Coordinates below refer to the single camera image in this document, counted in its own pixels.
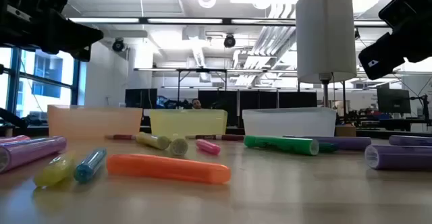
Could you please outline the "blue translucent highlighter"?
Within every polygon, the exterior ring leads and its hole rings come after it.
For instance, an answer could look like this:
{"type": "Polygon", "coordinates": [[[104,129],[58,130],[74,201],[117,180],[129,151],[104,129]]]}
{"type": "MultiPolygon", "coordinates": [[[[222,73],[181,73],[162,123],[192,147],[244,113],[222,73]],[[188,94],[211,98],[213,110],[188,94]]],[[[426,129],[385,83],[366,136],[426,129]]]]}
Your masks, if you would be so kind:
{"type": "Polygon", "coordinates": [[[87,157],[76,166],[74,179],[80,184],[92,181],[97,171],[105,162],[107,151],[105,148],[94,149],[87,157]]]}

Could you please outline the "light green highlighter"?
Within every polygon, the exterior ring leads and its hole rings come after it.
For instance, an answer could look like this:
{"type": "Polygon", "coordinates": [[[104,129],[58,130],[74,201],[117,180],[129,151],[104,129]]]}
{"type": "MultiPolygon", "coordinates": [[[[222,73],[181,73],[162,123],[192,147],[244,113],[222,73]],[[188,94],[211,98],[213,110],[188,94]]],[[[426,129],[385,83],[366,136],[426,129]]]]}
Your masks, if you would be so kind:
{"type": "Polygon", "coordinates": [[[171,144],[171,140],[166,136],[155,136],[140,132],[135,136],[136,142],[146,146],[150,146],[159,150],[165,150],[171,144]]]}

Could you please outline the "yellow translucent plastic bin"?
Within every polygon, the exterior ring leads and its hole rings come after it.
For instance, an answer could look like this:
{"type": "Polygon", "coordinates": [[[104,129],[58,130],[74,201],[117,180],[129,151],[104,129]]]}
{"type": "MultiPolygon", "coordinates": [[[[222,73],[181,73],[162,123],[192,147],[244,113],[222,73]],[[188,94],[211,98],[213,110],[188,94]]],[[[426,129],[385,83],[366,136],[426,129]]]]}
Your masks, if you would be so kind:
{"type": "Polygon", "coordinates": [[[221,109],[151,109],[151,132],[168,138],[225,134],[227,111],[221,109]]]}

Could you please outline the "pink opaque highlighter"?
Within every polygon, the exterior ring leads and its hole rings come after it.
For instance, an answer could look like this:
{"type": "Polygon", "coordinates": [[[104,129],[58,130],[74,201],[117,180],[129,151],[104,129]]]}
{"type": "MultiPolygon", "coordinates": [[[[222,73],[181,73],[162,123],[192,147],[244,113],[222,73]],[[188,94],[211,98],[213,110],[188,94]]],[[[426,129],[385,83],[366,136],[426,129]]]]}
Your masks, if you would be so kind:
{"type": "Polygon", "coordinates": [[[207,140],[197,139],[195,140],[196,146],[199,150],[207,152],[211,155],[218,155],[221,152],[221,147],[213,144],[207,140]]]}

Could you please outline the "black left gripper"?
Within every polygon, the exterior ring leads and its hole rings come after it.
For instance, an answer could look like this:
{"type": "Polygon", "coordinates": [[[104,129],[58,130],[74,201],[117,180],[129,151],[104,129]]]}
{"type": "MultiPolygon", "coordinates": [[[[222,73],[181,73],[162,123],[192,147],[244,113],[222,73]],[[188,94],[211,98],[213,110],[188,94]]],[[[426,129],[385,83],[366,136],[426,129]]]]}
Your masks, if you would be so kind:
{"type": "Polygon", "coordinates": [[[0,47],[69,52],[89,62],[91,46],[101,30],[77,24],[61,15],[68,0],[0,0],[0,47]]]}

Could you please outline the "green chunky highlighter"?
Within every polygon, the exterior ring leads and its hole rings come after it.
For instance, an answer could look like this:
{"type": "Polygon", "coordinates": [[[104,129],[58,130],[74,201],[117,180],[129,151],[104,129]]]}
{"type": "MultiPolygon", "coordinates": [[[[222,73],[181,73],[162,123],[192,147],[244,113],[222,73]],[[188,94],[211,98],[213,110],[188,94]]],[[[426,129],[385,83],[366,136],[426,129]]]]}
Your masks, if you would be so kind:
{"type": "Polygon", "coordinates": [[[310,138],[278,138],[270,136],[245,136],[248,148],[280,150],[298,155],[315,156],[319,153],[319,142],[310,138]]]}

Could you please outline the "pink translucent highlighter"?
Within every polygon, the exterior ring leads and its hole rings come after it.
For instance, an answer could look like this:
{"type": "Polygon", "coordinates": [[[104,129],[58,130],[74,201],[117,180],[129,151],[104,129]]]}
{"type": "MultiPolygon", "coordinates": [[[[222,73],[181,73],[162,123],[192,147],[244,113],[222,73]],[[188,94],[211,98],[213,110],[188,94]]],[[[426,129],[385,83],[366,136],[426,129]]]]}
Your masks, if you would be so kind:
{"type": "Polygon", "coordinates": [[[25,135],[19,135],[19,136],[7,137],[7,138],[0,138],[0,145],[10,143],[10,142],[24,141],[24,140],[30,140],[30,137],[25,135]]]}

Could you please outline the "yellow translucent highlighter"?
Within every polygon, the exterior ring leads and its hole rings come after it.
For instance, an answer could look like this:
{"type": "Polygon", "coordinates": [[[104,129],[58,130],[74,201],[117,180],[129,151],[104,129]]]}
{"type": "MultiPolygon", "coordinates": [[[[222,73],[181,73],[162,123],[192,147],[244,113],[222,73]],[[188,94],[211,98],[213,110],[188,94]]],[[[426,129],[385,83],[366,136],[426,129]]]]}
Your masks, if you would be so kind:
{"type": "Polygon", "coordinates": [[[66,152],[55,157],[41,172],[36,174],[33,182],[37,187],[49,187],[73,175],[75,154],[66,152]]]}

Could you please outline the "orange translucent highlighter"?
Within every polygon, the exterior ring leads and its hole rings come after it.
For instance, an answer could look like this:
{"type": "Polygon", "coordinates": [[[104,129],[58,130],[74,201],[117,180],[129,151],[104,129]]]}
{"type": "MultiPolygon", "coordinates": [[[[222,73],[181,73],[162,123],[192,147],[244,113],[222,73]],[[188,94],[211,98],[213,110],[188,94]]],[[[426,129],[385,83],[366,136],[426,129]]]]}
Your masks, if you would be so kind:
{"type": "Polygon", "coordinates": [[[231,178],[231,170],[225,165],[143,154],[111,155],[106,160],[106,168],[111,175],[155,177],[206,184],[224,184],[231,178]]]}

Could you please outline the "orange translucent plastic bin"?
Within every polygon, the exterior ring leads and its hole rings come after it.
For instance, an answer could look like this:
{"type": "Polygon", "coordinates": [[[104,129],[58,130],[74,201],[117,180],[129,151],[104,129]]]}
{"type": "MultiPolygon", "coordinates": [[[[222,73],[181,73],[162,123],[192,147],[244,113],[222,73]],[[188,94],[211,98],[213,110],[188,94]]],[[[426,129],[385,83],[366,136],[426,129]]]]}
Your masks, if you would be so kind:
{"type": "Polygon", "coordinates": [[[47,115],[50,136],[63,136],[68,140],[100,140],[106,135],[137,134],[142,109],[49,105],[47,115]]]}

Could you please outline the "black overhead metal rack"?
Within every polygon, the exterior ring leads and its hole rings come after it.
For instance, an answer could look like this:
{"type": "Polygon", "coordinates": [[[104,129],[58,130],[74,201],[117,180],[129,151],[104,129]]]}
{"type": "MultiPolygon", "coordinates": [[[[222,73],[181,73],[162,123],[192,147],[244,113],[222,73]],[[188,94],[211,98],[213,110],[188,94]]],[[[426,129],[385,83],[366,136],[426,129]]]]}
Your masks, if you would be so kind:
{"type": "Polygon", "coordinates": [[[136,72],[175,72],[177,76],[177,86],[161,86],[161,88],[176,88],[178,92],[181,88],[187,89],[224,89],[227,90],[227,75],[228,74],[246,74],[246,75],[259,75],[266,73],[274,73],[274,74],[288,74],[291,77],[296,75],[295,71],[292,70],[274,70],[274,69],[218,69],[218,68],[134,68],[136,72]],[[185,79],[190,73],[206,73],[206,74],[217,74],[224,83],[224,86],[181,86],[181,82],[185,79]]]}

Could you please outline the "metal lamp pole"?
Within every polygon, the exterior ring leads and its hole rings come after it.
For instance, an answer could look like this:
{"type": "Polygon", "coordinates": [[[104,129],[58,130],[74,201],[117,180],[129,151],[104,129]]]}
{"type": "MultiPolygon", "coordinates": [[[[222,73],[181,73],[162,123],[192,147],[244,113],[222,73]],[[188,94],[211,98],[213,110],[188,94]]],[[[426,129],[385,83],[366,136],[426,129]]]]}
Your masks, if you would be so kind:
{"type": "Polygon", "coordinates": [[[331,105],[329,103],[329,89],[328,85],[333,80],[332,72],[325,72],[319,74],[319,80],[323,85],[323,105],[324,107],[330,108],[331,105]]]}

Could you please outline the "green dry-erase marker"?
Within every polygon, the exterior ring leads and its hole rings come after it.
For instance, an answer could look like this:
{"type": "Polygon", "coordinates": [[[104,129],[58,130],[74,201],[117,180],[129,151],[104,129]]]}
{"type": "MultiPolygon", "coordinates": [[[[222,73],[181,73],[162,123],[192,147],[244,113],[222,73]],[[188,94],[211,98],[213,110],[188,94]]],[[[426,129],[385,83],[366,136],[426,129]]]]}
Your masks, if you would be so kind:
{"type": "Polygon", "coordinates": [[[319,152],[332,153],[338,151],[338,146],[328,142],[321,142],[319,144],[319,152]]]}

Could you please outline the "purple translucent highlighter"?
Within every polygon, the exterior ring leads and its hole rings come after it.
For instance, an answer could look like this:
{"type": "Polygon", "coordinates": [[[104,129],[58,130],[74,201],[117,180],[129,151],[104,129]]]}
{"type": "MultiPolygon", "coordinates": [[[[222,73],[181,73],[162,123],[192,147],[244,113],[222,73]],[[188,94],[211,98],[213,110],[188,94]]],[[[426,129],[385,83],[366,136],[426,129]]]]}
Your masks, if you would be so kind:
{"type": "Polygon", "coordinates": [[[63,151],[67,139],[63,136],[37,138],[0,144],[0,173],[63,151]]]}

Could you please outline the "black computer monitor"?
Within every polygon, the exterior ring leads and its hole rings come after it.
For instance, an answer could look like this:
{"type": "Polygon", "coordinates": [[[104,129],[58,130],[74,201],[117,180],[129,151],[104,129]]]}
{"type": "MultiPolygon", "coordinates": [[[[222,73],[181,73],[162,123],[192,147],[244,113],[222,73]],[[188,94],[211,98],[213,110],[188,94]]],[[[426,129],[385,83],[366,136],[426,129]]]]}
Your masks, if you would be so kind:
{"type": "Polygon", "coordinates": [[[126,107],[155,109],[157,107],[157,89],[127,89],[126,107]]]}
{"type": "Polygon", "coordinates": [[[411,113],[410,95],[402,89],[377,89],[378,109],[382,113],[411,113]]]}

